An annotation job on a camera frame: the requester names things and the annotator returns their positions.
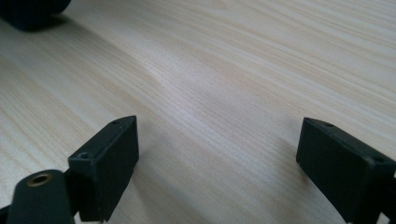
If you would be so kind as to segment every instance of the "wooden table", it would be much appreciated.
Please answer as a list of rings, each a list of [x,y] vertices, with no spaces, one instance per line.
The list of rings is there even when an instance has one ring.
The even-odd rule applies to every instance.
[[[0,21],[0,206],[137,115],[109,223],[343,223],[295,161],[303,117],[396,159],[395,21],[368,0],[74,0],[51,29]]]

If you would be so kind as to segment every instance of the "screw hole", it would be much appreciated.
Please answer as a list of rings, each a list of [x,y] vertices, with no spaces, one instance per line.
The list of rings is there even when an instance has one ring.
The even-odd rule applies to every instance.
[[[32,178],[30,178],[27,181],[27,186],[29,187],[38,187],[41,185],[46,184],[52,179],[52,174],[41,174],[41,175],[36,175]]]
[[[79,158],[82,158],[82,159],[88,159],[88,158],[90,157],[90,153],[88,153],[88,152],[81,152],[81,153],[78,154],[78,157],[79,157]]]

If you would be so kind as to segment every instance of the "black plastic part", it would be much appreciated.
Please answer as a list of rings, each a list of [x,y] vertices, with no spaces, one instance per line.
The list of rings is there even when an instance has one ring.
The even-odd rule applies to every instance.
[[[15,188],[7,224],[75,223],[64,173],[46,170],[25,177]]]
[[[67,182],[82,221],[110,219],[138,159],[136,116],[110,122],[69,157]]]
[[[381,189],[380,203],[381,212],[391,221],[396,222],[396,179]]]
[[[376,223],[395,161],[329,123],[305,118],[297,162],[346,222]]]
[[[0,224],[7,222],[9,206],[0,209]]]
[[[71,0],[0,0],[0,17],[20,30],[41,28],[51,14],[63,12]]]

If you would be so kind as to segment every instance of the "wooden surface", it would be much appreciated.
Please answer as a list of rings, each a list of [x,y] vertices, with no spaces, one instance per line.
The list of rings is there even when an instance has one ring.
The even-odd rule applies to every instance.
[[[0,206],[137,115],[109,223],[343,223],[295,161],[303,117],[396,159],[394,1],[73,0],[0,21]]]

